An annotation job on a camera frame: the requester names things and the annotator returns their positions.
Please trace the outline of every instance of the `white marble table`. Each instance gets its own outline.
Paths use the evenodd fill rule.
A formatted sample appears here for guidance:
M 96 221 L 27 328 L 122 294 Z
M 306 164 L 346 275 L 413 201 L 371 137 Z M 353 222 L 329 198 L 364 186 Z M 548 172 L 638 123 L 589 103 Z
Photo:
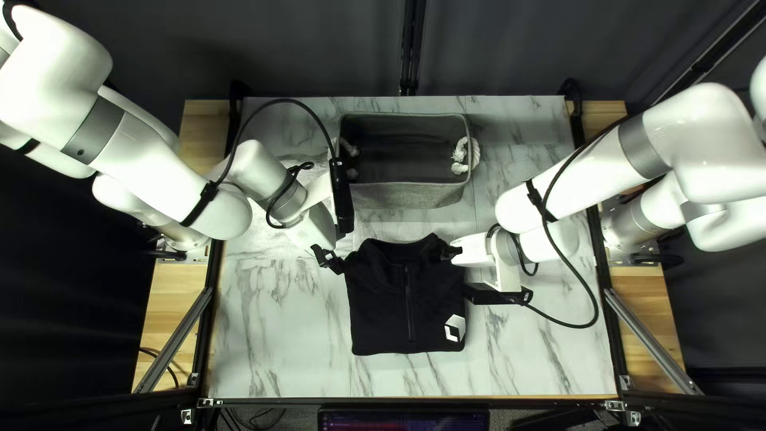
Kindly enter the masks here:
M 249 99 L 244 116 L 266 99 Z M 481 163 L 460 202 L 430 210 L 357 210 L 340 255 L 366 238 L 409 242 L 436 232 L 451 241 L 486 231 L 498 195 L 572 151 L 561 97 L 334 97 L 301 99 L 338 133 L 346 112 L 468 114 Z M 271 107 L 249 125 L 283 163 L 322 160 L 326 144 L 311 119 L 290 105 Z M 317 173 L 301 174 L 307 181 Z M 584 214 L 574 216 L 580 249 L 572 263 L 597 288 Z M 515 305 L 469 304 L 462 352 L 351 353 L 349 303 L 342 276 L 322 269 L 254 205 L 247 234 L 227 243 L 208 396 L 214 398 L 348 396 L 555 396 L 615 393 L 603 318 L 584 330 L 552 324 Z M 591 317 L 588 296 L 561 262 L 541 264 L 522 282 L 533 304 L 559 319 Z

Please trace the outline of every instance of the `folded black sweatshirt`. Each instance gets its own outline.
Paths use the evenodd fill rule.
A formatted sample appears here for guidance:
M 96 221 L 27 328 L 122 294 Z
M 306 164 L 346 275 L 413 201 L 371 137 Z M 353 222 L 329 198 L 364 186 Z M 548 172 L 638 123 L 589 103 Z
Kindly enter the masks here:
M 366 239 L 345 260 L 354 355 L 460 351 L 464 270 L 435 234 L 406 244 Z

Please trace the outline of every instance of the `black curtain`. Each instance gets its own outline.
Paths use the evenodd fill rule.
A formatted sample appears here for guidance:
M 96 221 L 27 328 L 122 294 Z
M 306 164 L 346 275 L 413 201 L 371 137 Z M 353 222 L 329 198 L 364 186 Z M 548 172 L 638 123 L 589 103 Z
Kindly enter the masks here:
M 132 390 L 154 261 L 136 220 L 0 146 L 3 407 Z

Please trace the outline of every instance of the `white rope handle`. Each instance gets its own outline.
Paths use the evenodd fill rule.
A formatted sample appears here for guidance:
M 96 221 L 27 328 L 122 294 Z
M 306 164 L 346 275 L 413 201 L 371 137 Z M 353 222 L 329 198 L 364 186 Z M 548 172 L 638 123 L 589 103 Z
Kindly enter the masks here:
M 468 172 L 469 169 L 474 169 L 476 165 L 479 164 L 479 160 L 481 159 L 481 151 L 479 150 L 479 141 L 477 141 L 476 138 L 471 137 L 471 151 L 472 151 L 471 167 L 469 168 L 467 164 L 461 163 L 466 158 L 466 155 L 467 155 L 467 151 L 466 151 L 467 144 L 468 144 L 468 137 L 460 138 L 460 140 L 457 141 L 455 150 L 452 152 L 452 160 L 455 161 L 455 163 L 452 163 L 452 173 L 454 173 L 455 175 L 460 175 L 461 173 Z

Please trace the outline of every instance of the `metal bracket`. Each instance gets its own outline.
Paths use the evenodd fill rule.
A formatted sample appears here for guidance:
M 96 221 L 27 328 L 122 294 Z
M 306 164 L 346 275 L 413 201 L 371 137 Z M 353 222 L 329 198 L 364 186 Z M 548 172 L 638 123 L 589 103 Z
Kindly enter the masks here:
M 604 408 L 610 412 L 620 412 L 624 414 L 625 424 L 628 426 L 639 426 L 641 424 L 641 412 L 628 410 L 627 404 L 620 400 L 606 400 L 604 401 Z
M 181 410 L 181 423 L 184 425 L 192 424 L 192 409 Z
M 625 412 L 625 422 L 628 426 L 639 426 L 641 424 L 641 412 Z
M 624 412 L 625 403 L 620 400 L 606 400 L 604 401 L 604 408 L 610 412 Z
M 186 379 L 186 386 L 197 387 L 198 380 L 199 380 L 199 373 L 190 373 L 189 378 Z
M 220 406 L 223 403 L 224 403 L 223 400 L 216 400 L 214 398 L 200 398 L 197 400 L 197 408 L 210 409 L 215 406 Z
M 633 379 L 630 378 L 627 374 L 620 374 L 620 389 L 622 390 L 631 390 L 635 388 L 636 386 L 633 384 Z

